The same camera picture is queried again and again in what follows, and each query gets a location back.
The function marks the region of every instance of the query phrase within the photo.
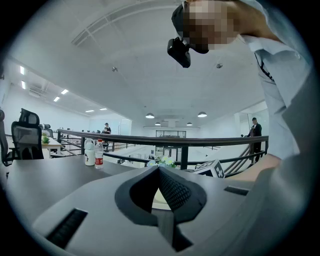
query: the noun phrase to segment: plastic bottle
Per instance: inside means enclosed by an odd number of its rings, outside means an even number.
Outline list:
[[[95,165],[96,169],[102,169],[104,166],[104,146],[102,145],[102,139],[98,139],[95,145]]]

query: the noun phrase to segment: red label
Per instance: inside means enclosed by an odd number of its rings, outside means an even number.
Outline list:
[[[103,158],[96,158],[95,159],[95,164],[98,166],[101,166],[104,163],[104,159]]]

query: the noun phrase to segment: ceiling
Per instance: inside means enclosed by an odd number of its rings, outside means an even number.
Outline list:
[[[112,113],[108,109],[100,110],[104,108],[103,105],[82,98],[71,91],[61,94],[65,88],[57,86],[27,69],[24,70],[24,74],[21,74],[20,65],[13,61],[7,60],[5,68],[12,86],[20,88],[22,93],[40,99],[47,104],[88,117]],[[26,89],[22,88],[22,81],[25,82]]]
[[[167,54],[168,40],[177,36],[171,16],[179,4],[53,0],[9,54],[35,74],[147,127],[167,119],[198,127],[261,102],[255,57],[240,38],[206,55],[190,50],[188,69]],[[208,117],[198,118],[201,111]],[[145,118],[149,112],[155,119]]]

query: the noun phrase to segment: curved desk surface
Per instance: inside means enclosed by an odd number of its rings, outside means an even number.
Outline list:
[[[105,161],[103,169],[86,166],[84,156],[55,159],[15,160],[10,166],[6,194],[14,198],[24,221],[32,224],[46,209],[81,186],[125,173],[133,167]]]

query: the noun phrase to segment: office chair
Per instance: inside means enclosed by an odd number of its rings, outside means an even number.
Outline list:
[[[44,159],[39,123],[39,116],[36,113],[23,108],[19,121],[12,123],[11,134],[18,159]]]
[[[1,161],[4,166],[12,165],[12,161],[17,157],[15,149],[8,153],[8,142],[5,133],[5,112],[0,109],[0,144],[1,144]]]
[[[50,124],[44,124],[44,131],[47,131],[49,133],[50,138],[54,138],[54,132],[52,131]]]

